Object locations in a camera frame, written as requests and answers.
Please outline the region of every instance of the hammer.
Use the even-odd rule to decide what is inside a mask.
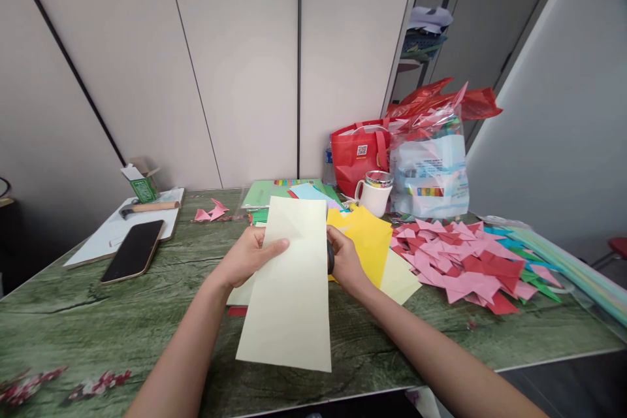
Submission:
[[[126,216],[128,216],[132,212],[146,212],[151,210],[165,210],[165,209],[176,209],[181,206],[181,203],[178,201],[169,201],[169,202],[155,202],[152,204],[127,204],[120,209],[120,215],[122,219],[126,220]]]

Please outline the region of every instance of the pile of folded paper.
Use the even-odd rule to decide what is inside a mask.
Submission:
[[[549,287],[561,287],[551,274],[559,269],[508,233],[483,222],[444,227],[418,220],[394,229],[391,247],[415,268],[421,283],[445,289],[451,304],[464,299],[504,315],[518,312],[504,294],[525,304],[540,291],[561,302]]]

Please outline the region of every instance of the tabletop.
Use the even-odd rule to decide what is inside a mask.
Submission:
[[[145,275],[110,285],[108,261],[62,264],[76,248],[0,301],[0,383],[67,366],[16,417],[121,416],[176,330],[203,279],[248,226],[246,219],[192,223],[210,198],[237,208],[240,189],[188,191],[172,240]],[[449,305],[423,286],[405,307],[495,370],[622,349],[624,344],[570,295],[563,304],[536,295],[520,313],[497,316],[469,302]],[[423,385],[372,318],[329,284],[332,369],[324,372],[235,360],[243,317],[225,315],[206,380],[201,416],[241,416],[337,398]],[[79,384],[107,370],[131,371],[119,387],[68,401]]]

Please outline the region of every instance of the person's left hand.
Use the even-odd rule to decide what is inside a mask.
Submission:
[[[262,248],[265,227],[248,227],[231,247],[210,277],[228,287],[240,287],[255,271],[289,247],[289,240],[277,240]]]

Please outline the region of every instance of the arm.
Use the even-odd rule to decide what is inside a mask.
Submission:
[[[352,240],[331,226],[327,236],[336,254],[333,276],[370,312],[454,416],[546,417],[496,372],[377,289],[361,268]]]
[[[249,227],[205,279],[178,329],[144,382],[127,418],[198,416],[224,308],[233,287],[241,286],[289,243],[261,248],[265,229]]]

